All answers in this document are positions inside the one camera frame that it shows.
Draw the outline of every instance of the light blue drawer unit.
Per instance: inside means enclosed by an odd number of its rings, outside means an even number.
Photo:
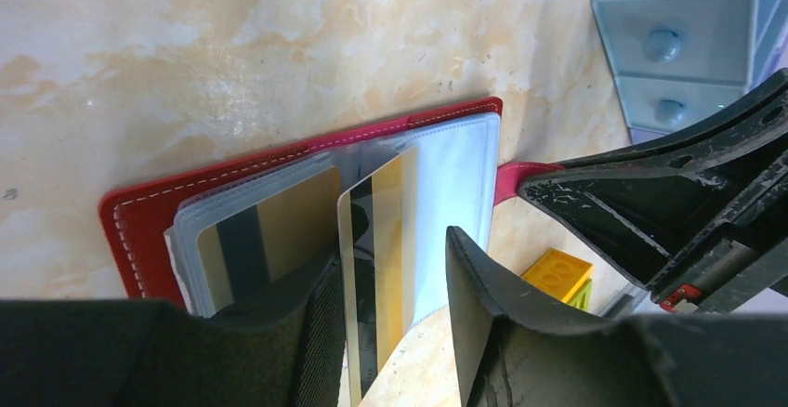
[[[627,124],[672,133],[771,72],[788,0],[592,0]]]

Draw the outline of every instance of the beige marble pattern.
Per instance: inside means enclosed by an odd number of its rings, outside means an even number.
[[[0,0],[0,9],[2,297],[125,296],[96,215],[110,189],[398,112],[500,96],[501,163],[628,142],[589,0]],[[598,263],[523,202],[495,210],[492,236],[491,255],[518,272],[549,246]],[[595,279],[594,306],[623,284],[603,264]],[[422,350],[403,352],[398,373],[434,388],[428,405],[453,402],[443,317],[401,344]],[[434,334],[448,351],[409,345]],[[427,405],[404,382],[382,387],[382,404]]]

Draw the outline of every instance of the card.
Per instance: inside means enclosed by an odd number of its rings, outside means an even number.
[[[413,321],[416,159],[407,149],[337,202],[354,405]]]
[[[278,281],[336,238],[339,171],[319,174],[222,219],[197,236],[216,310]]]

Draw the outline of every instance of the white stitching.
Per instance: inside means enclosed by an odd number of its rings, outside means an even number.
[[[560,171],[560,170],[561,170],[561,168],[556,168],[555,166],[550,166],[550,165],[545,165],[545,164],[539,164],[539,163],[527,163],[527,164],[503,164],[503,165],[501,165],[501,167],[502,167],[502,168],[504,168],[504,167],[505,167],[504,171],[506,171],[506,170],[510,170],[510,169],[512,169],[512,168],[524,168],[524,167],[528,167],[528,168],[537,168],[537,169],[539,169],[539,170],[555,170],[555,171]]]
[[[494,107],[494,106],[495,106],[494,103],[486,103],[484,105],[477,105],[475,107],[465,108],[465,109],[462,109],[462,110],[458,110],[456,112],[450,112],[450,113],[447,113],[447,114],[441,114],[439,116],[430,117],[430,118],[425,119],[423,121],[417,121],[417,122],[414,123],[414,127],[417,127],[419,125],[424,125],[427,122],[434,121],[434,120],[437,120],[437,119],[454,116],[456,114],[472,112],[472,111],[477,110],[479,108],[487,108],[487,107]],[[390,127],[387,127],[387,128],[381,128],[381,129],[375,130],[375,131],[370,131],[370,132],[367,132],[367,133],[364,133],[364,134],[361,134],[361,135],[348,136],[346,138],[341,138],[341,139],[334,140],[334,141],[331,141],[331,142],[325,142],[325,143],[323,143],[321,145],[318,145],[317,147],[309,147],[305,151],[300,151],[300,152],[295,153],[295,154],[288,154],[287,156],[282,156],[282,157],[279,157],[279,158],[276,158],[276,159],[273,159],[273,160],[270,160],[270,161],[266,161],[265,163],[262,163],[262,164],[252,164],[250,166],[247,166],[247,167],[241,169],[241,172],[249,170],[250,168],[259,168],[259,167],[261,167],[263,165],[266,165],[266,164],[276,164],[279,161],[283,161],[285,159],[290,159],[290,158],[295,158],[295,157],[298,157],[298,156],[302,156],[304,154],[307,154],[310,151],[320,150],[320,149],[322,149],[324,147],[328,147],[330,145],[335,145],[335,144],[338,144],[338,143],[341,143],[341,142],[346,142],[348,140],[353,140],[353,139],[358,139],[358,138],[375,138],[375,135],[377,135],[377,134],[383,134],[383,133],[386,133],[388,131],[392,131],[392,130],[396,130],[396,129],[399,129],[399,128],[403,128],[405,126],[408,126],[407,122],[402,123],[402,124],[393,125],[393,126],[390,126]],[[229,172],[221,175],[220,177],[226,177],[229,174],[235,174],[235,173],[238,173],[237,169],[229,171]],[[128,262],[131,265],[131,270],[134,272],[134,279],[137,281],[137,288],[139,288],[139,293],[140,293],[140,295],[142,297],[146,297],[147,296],[147,292],[145,291],[145,287],[143,286],[141,277],[140,277],[140,275],[139,275],[139,273],[137,271],[137,261],[134,258],[134,253],[131,251],[131,245],[129,244],[129,242],[127,242],[125,240],[124,230],[123,230],[123,228],[121,226],[121,223],[120,223],[120,208],[121,208],[121,206],[132,204],[132,203],[136,203],[136,202],[140,202],[140,201],[145,201],[145,200],[147,200],[149,198],[153,198],[153,197],[158,196],[160,194],[164,195],[164,194],[169,193],[169,192],[171,192],[173,190],[180,190],[180,189],[184,189],[184,188],[187,188],[187,187],[193,187],[196,184],[204,184],[205,182],[208,182],[208,181],[216,181],[216,180],[219,180],[220,177],[212,177],[210,179],[201,179],[201,180],[197,181],[196,183],[191,182],[191,183],[186,184],[185,186],[178,186],[178,187],[175,187],[173,189],[157,191],[156,193],[150,194],[148,196],[142,196],[142,197],[139,197],[139,198],[136,198],[136,199],[124,201],[122,203],[117,204],[114,207],[114,209],[112,211],[112,217],[115,219],[115,228],[118,230],[118,237],[121,240],[121,245],[123,246],[124,250],[126,251],[126,258],[128,259]]]

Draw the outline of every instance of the red strap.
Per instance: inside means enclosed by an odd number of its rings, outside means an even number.
[[[519,183],[526,177],[563,170],[559,164],[542,163],[506,163],[498,167],[495,179],[495,198],[493,204],[498,205],[509,198],[517,196]]]

